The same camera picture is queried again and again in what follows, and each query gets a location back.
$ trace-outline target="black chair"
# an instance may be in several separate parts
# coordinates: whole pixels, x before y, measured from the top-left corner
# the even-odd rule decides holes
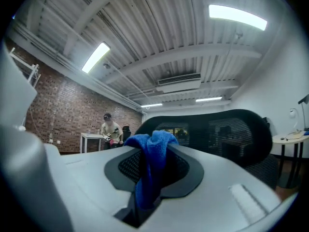
[[[131,136],[130,126],[123,126],[122,131],[124,133],[124,142]]]
[[[270,155],[268,125],[248,110],[230,110],[192,116],[159,116],[145,121],[136,134],[169,131],[180,145],[227,158],[276,188],[278,163]]]

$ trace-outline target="air vent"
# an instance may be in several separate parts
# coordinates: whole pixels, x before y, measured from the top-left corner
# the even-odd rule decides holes
[[[188,75],[179,75],[170,78],[161,79],[158,81],[159,85],[172,84],[183,81],[193,81],[201,78],[200,73],[188,74]]]

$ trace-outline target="ceiling light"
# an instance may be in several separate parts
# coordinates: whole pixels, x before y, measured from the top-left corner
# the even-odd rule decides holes
[[[159,104],[152,104],[152,105],[143,105],[140,107],[151,107],[151,106],[162,106],[162,105],[163,105],[162,103],[159,103]]]
[[[87,60],[82,71],[88,73],[109,50],[110,48],[106,44],[101,43]]]
[[[222,97],[214,97],[214,98],[205,98],[205,99],[197,99],[196,102],[210,102],[210,101],[218,101],[221,100]]]
[[[220,18],[220,19],[242,22],[254,26],[263,31],[265,30],[267,25],[266,20],[256,15],[245,12],[243,10],[238,10],[221,5],[213,5],[213,4],[209,5],[209,16],[211,18]]]

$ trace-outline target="brick wall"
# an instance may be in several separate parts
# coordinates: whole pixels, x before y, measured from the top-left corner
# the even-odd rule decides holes
[[[6,40],[9,51],[15,47],[14,54],[32,65],[39,64],[41,77],[36,85],[38,95],[27,113],[26,129],[43,141],[53,134],[54,145],[60,151],[79,151],[80,133],[88,129],[96,133],[103,122],[103,115],[111,113],[121,127],[130,126],[132,135],[141,125],[142,114],[109,100],[98,93],[70,80],[45,65],[11,40]],[[88,140],[89,150],[98,148],[98,140]]]

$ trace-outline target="wooden floor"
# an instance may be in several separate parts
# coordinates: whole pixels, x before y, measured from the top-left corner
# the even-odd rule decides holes
[[[308,166],[307,163],[301,164],[301,168],[299,171],[299,175],[301,178],[304,176],[305,170],[308,169],[307,166]],[[282,173],[289,173],[291,171],[291,168],[292,168],[292,162],[285,160],[283,164]],[[294,193],[298,192],[298,190],[299,190],[299,187],[295,187],[292,189],[281,188],[279,186],[276,187],[276,193],[279,195],[282,201],[284,201],[285,199],[287,199]]]

